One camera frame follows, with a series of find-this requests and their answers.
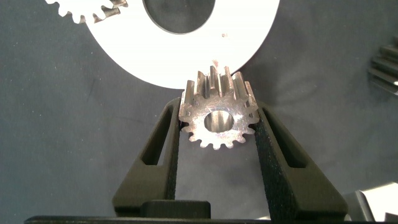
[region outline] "white gear tooth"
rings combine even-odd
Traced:
[[[234,147],[234,144],[231,143],[231,142],[227,142],[227,143],[225,143],[225,146],[226,146],[228,149],[232,149],[232,148]]]
[[[81,15],[79,15],[79,14],[77,14],[77,13],[72,14],[72,19],[73,19],[73,21],[74,21],[76,24],[79,24],[79,23],[81,23],[81,21],[82,21]]]
[[[200,143],[200,147],[202,147],[202,148],[206,148],[208,145],[209,145],[209,143],[208,143],[208,142],[205,142],[205,141],[202,141],[202,142]]]
[[[47,2],[47,4],[54,4],[56,0],[45,0],[45,2]]]
[[[69,12],[72,14],[73,21],[75,23],[89,22],[94,23],[95,21],[102,21],[109,16],[119,14],[118,7],[127,7],[127,2],[123,0],[45,0],[47,4],[53,4],[58,2],[60,7],[58,13],[64,17]]]
[[[239,143],[245,143],[245,142],[246,142],[246,139],[245,139],[243,136],[241,136],[240,138],[237,139],[237,141],[238,141]]]
[[[87,14],[87,15],[84,15],[84,17],[85,17],[85,22],[86,23],[89,23],[89,24],[95,23],[95,19],[94,19],[94,15],[93,14]]]
[[[102,9],[95,11],[94,14],[101,20],[106,19],[106,14]]]
[[[107,0],[107,1],[104,1],[102,6],[105,6],[108,9],[112,9],[114,5],[113,5],[113,3],[110,0]]]
[[[178,112],[178,117],[183,122],[189,122],[190,110],[192,106],[184,103],[184,98],[185,92],[182,92],[182,99],[180,103],[180,111]]]
[[[217,89],[218,89],[218,94],[220,97],[223,97],[225,94],[225,86],[223,83],[223,78],[221,77],[221,74],[217,74]]]
[[[228,77],[231,78],[230,75],[227,75],[225,73],[219,74],[218,80],[220,81],[220,97],[227,95],[230,92],[230,90],[232,90],[229,88]]]
[[[68,14],[68,9],[63,6],[63,4],[60,4],[60,7],[58,8],[58,14],[62,17],[66,16]]]
[[[256,114],[257,117],[250,117],[248,118],[248,124],[257,124],[260,121],[260,117],[259,117],[259,113],[257,111],[253,112],[250,114],[250,116],[252,116],[252,114]]]
[[[220,143],[213,143],[213,149],[214,149],[214,150],[219,150],[220,147],[221,147],[221,144],[220,144]]]
[[[244,133],[245,134],[254,134],[255,131],[252,128],[247,128],[247,130]]]
[[[195,135],[189,137],[189,141],[191,141],[191,142],[194,142],[194,141],[197,141],[197,140],[198,139],[197,139],[197,137]]]
[[[254,99],[254,93],[253,93],[253,91],[251,89],[250,83],[249,82],[244,82],[244,84],[246,86],[246,90],[247,90],[247,93],[248,93],[248,96],[249,96],[249,98],[248,98],[248,100],[247,100],[247,102],[245,104],[245,107],[250,108],[250,110],[253,110],[253,111],[258,110],[259,107],[257,105],[256,100]]]
[[[191,133],[192,132],[192,128],[190,126],[183,127],[181,130],[185,131],[186,133]]]

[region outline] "spur gear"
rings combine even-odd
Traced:
[[[45,0],[47,4],[58,2],[60,7],[58,13],[64,17],[72,14],[73,21],[77,24],[82,22],[99,22],[109,16],[120,14],[118,7],[127,7],[126,0]]]
[[[182,93],[180,121],[188,123],[182,130],[192,133],[189,140],[201,140],[200,147],[222,144],[232,148],[233,141],[246,142],[243,134],[254,134],[249,124],[259,122],[258,106],[249,82],[241,72],[232,77],[229,68],[218,73],[214,66],[210,74],[198,72],[198,80],[189,80]]]

